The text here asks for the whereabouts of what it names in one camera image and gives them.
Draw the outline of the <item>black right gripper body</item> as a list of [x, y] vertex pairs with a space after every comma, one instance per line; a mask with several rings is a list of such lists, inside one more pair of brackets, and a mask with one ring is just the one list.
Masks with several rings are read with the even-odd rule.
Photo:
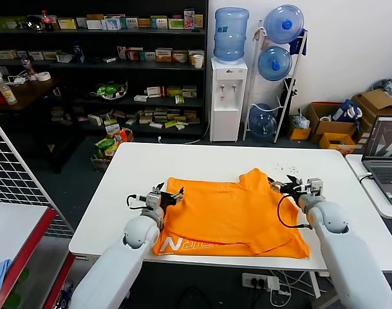
[[306, 193], [306, 185], [288, 183], [282, 186], [282, 193], [290, 196], [300, 196]]

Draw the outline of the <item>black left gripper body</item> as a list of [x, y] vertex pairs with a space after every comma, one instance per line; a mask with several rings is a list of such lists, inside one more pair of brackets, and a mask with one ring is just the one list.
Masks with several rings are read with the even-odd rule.
[[168, 192], [160, 193], [160, 207], [166, 209], [168, 206], [176, 205], [176, 196]]

